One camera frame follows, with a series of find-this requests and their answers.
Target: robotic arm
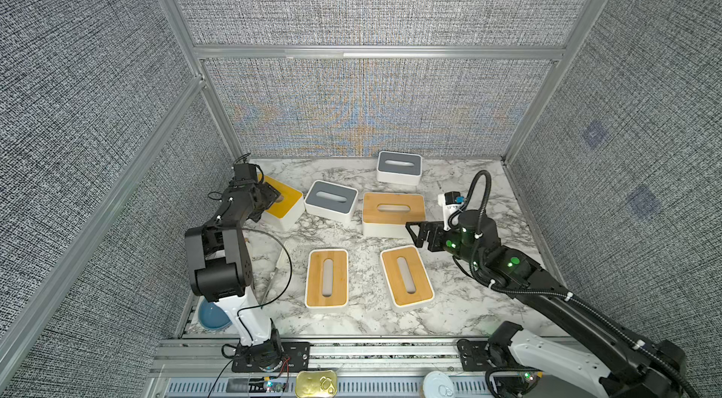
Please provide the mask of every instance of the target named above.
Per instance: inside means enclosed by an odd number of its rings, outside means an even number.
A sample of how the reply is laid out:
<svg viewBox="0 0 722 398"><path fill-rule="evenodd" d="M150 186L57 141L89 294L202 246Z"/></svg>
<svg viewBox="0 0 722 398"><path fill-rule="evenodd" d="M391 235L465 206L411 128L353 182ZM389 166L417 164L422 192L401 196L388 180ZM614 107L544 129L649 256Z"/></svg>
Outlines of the robotic arm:
<svg viewBox="0 0 722 398"><path fill-rule="evenodd" d="M253 294L251 267L241 227L246 220L258 222L261 214L281 195L258 179L257 165L247 163L248 155L233 164L234 178L221 193L221 205L202 226L185 232L188 278L197 296L216 303L240 336L236 352L272 371L281 363L283 350L273 321L261 310ZM206 259L223 250L225 257Z"/></svg>
<svg viewBox="0 0 722 398"><path fill-rule="evenodd" d="M485 176L481 207L467 210L476 182ZM464 274L493 291L536 309L589 349L593 355L537 337L505 321L490 337L486 356L493 366L532 367L556 375L600 398L697 396L684 379L685 354L668 340L651 340L619 326L555 280L539 263L503 246L496 223L487 216L491 175L480 171L466 199L439 195L445 221L408 222L414 245L447 251ZM467 273L458 260L469 266Z"/></svg>

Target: marble tabletop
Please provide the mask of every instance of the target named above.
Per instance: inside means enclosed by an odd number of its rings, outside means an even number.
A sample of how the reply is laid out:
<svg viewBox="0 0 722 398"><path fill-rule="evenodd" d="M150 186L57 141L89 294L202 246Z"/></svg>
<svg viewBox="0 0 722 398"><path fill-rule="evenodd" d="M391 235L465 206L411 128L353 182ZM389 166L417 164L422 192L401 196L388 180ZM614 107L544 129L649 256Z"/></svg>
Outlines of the marble tabletop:
<svg viewBox="0 0 722 398"><path fill-rule="evenodd" d="M472 177L480 169L492 175L492 192L487 213L498 225L502 242L542 262L516 198L497 160L424 160L419 186L385 184L376 181L375 159L254 160L266 175L304 194L315 180L325 180L359 190L352 223L326 220L304 213L288 232L278 232L263 222L248 222L279 237L293 260L293 277L286 293L264 310L282 337L304 335L425 335L485 336L502 321L513 321L543 336L566 335L535 310L505 295L483 288L464 276L446 252L420 250L435 291L430 305L415 311L397 313L381 269L379 254L384 249L410 244L410 240L365 238L361 229L363 194L366 191L414 193L424 196L427 219L442 220L437 195L460 191L465 195ZM483 184L474 193L470 208L478 207ZM270 300L283 290L288 280L288 260L277 243L256 232L246 232L253 260L256 296ZM313 249L343 248L349 252L349 304L336 313L310 313L304 305L308 254ZM196 321L186 326L184 337L208 336ZM233 327L222 331L234 334Z"/></svg>

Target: enclosure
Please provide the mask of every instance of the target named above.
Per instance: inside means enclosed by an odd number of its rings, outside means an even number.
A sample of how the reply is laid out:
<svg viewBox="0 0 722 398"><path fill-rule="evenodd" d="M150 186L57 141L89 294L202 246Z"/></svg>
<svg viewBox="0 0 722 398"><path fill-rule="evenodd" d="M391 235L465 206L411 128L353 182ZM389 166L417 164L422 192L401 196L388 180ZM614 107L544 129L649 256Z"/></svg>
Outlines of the enclosure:
<svg viewBox="0 0 722 398"><path fill-rule="evenodd" d="M2 396L140 396L174 340L237 337L194 319L184 233L247 152L304 194L423 195L430 220L489 170L503 243L678 344L720 396L721 2L2 0ZM378 183L381 151L421 155L420 185ZM363 237L359 199L350 227L246 226L293 258L265 308L282 337L566 336L428 251L433 304L393 312L378 258L404 243ZM288 262L248 238L258 299L278 295ZM329 247L349 252L349 305L310 313L309 252Z"/></svg>

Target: black mounting plate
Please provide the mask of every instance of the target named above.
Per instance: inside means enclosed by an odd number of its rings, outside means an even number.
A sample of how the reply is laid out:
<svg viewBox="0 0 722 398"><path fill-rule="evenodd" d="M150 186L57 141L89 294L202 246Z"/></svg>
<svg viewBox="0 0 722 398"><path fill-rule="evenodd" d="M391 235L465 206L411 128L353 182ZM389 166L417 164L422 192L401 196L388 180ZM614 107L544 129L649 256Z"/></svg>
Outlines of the black mounting plate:
<svg viewBox="0 0 722 398"><path fill-rule="evenodd" d="M489 364L486 347L485 340L460 339L456 342L458 356L461 358L461 366L464 371L486 371L492 368L492 365Z"/></svg>
<svg viewBox="0 0 722 398"><path fill-rule="evenodd" d="M308 369L308 358L310 357L311 343L309 342L282 342L284 355L291 357L288 361L288 371L298 373ZM234 359L230 366L233 373L279 373L279 371L264 371L261 367L247 363L246 359Z"/></svg>

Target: black robotic arm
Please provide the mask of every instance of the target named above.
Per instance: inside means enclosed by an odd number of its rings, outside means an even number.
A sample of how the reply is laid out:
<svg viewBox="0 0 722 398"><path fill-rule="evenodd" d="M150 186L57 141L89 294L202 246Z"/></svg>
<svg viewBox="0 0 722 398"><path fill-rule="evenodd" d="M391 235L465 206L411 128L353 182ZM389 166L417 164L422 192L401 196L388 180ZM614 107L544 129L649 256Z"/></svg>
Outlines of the black robotic arm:
<svg viewBox="0 0 722 398"><path fill-rule="evenodd" d="M481 207L467 210L476 182L485 176ZM589 349L609 368L599 379L614 398L681 396L682 389L698 396L684 379L684 351L668 340L655 345L650 339L611 321L560 284L524 252L503 246L496 223L487 216L491 175L480 171L462 204L456 191L440 197L447 221L408 222L414 245L432 252L447 251L462 272L491 290L536 309ZM458 260L469 266L467 273ZM489 339L488 357L497 367L520 367L510 352L510 340L522 330L505 321Z"/></svg>

